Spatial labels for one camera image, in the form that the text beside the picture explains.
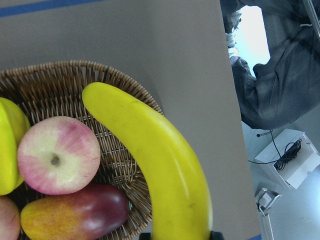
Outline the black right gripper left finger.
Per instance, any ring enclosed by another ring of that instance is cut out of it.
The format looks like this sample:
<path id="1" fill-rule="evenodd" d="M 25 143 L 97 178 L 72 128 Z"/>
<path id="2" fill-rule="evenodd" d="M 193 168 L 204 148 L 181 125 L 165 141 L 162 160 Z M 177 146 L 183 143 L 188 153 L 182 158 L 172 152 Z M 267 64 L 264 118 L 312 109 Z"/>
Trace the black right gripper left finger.
<path id="1" fill-rule="evenodd" d="M 151 233 L 150 232 L 142 232 L 139 235 L 138 240 L 151 240 Z"/>

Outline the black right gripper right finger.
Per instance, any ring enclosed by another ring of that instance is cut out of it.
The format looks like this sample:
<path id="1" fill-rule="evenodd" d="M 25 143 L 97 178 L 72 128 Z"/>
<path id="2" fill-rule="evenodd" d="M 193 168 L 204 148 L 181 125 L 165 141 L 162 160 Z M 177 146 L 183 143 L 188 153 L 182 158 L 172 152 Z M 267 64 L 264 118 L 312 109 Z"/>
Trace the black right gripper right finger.
<path id="1" fill-rule="evenodd" d="M 221 232 L 211 231 L 209 240 L 225 240 L 225 238 Z"/>

